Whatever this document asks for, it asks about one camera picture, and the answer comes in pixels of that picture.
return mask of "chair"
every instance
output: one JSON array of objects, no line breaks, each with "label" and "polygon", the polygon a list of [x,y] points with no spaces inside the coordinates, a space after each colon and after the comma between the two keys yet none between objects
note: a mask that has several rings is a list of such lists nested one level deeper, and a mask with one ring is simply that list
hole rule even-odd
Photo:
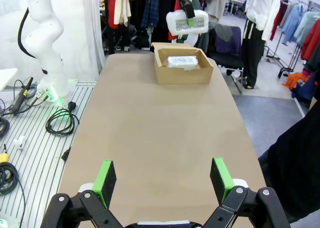
[{"label": "chair", "polygon": [[[234,27],[237,30],[237,33],[234,34],[238,37],[238,40],[241,41],[241,29],[239,27]],[[244,63],[242,61],[242,58],[240,55],[234,55],[232,53],[222,53],[217,52],[216,50],[216,38],[217,34],[215,29],[211,29],[209,31],[209,43],[208,43],[208,49],[207,49],[207,56],[211,59],[213,59],[216,64],[219,66],[219,68],[224,67],[227,70],[227,75],[231,76],[235,86],[239,90],[240,94],[242,94],[243,91],[243,78],[244,78]],[[232,72],[239,69],[241,74],[241,85],[238,86],[237,80],[232,76]]]}]

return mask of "cardboard box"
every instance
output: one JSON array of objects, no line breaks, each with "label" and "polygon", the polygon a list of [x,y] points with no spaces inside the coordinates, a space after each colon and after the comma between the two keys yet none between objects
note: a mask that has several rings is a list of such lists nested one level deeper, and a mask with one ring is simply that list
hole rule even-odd
[{"label": "cardboard box", "polygon": [[[160,43],[154,47],[154,69],[158,84],[209,84],[214,67],[202,49],[189,44]],[[167,67],[168,57],[196,56],[199,69],[185,70],[183,67]]]}]

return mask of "pants with white stripe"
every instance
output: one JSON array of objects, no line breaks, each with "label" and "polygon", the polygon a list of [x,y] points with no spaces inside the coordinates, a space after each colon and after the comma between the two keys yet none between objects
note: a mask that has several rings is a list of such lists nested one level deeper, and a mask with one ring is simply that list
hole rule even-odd
[{"label": "pants with white stripe", "polygon": [[266,42],[262,40],[263,32],[252,21],[246,21],[242,41],[243,77],[247,77],[246,84],[251,87],[256,84],[258,65],[264,55]]}]

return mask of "purple jacket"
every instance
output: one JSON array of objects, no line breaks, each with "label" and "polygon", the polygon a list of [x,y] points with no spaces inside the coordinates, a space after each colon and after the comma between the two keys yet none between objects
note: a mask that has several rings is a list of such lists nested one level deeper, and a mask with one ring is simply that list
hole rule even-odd
[{"label": "purple jacket", "polygon": [[241,57],[241,29],[237,26],[232,26],[232,37],[229,41],[224,41],[215,36],[215,51],[217,53],[231,54]]}]

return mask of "yellow plug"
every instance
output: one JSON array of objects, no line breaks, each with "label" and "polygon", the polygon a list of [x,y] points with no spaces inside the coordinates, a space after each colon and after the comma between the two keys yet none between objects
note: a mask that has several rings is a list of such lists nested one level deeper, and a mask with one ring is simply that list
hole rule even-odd
[{"label": "yellow plug", "polygon": [[7,153],[0,154],[0,163],[9,162],[9,155]]}]

